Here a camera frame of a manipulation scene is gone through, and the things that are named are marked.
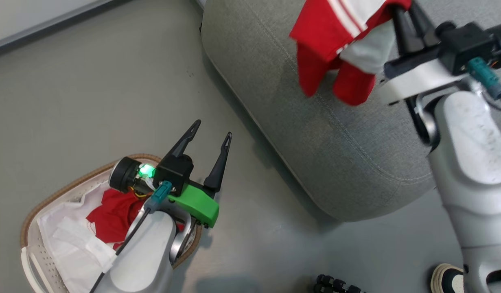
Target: shoe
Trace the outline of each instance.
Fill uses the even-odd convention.
[[[431,293],[464,293],[464,271],[443,263],[431,276]]]

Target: laundry basket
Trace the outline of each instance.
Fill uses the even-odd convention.
[[[130,157],[141,163],[153,165],[157,165],[161,161],[161,158],[149,154],[135,154]],[[41,202],[26,217],[21,229],[21,262],[26,278],[36,293],[69,292],[60,278],[55,263],[44,248],[40,229],[37,225],[37,219],[45,212],[63,202],[79,202],[81,197],[88,191],[107,182],[115,163],[116,162],[113,162],[100,167],[73,181],[68,186]],[[193,240],[182,256],[173,265],[174,269],[196,250],[200,241],[201,231],[201,226],[196,226],[196,229],[193,230],[190,236]]]

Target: teal connector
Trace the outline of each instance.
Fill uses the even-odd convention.
[[[468,72],[482,83],[494,100],[501,99],[501,83],[493,70],[480,58],[473,58],[468,62]]]
[[[173,185],[168,182],[164,181],[151,195],[151,197],[145,202],[144,208],[147,210],[149,209],[149,213],[152,214],[155,211],[157,211],[162,202],[165,200],[165,198],[169,195],[171,192],[171,189],[173,188]]]

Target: gray ottoman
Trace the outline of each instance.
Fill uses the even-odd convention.
[[[328,74],[313,98],[304,96],[295,43],[288,38],[303,4],[208,0],[205,51],[321,210],[342,221],[395,211],[434,187],[429,149],[421,145],[405,104],[384,105],[375,90],[363,105],[349,107],[332,95],[335,75]],[[421,4],[436,24],[501,23],[501,0]]]

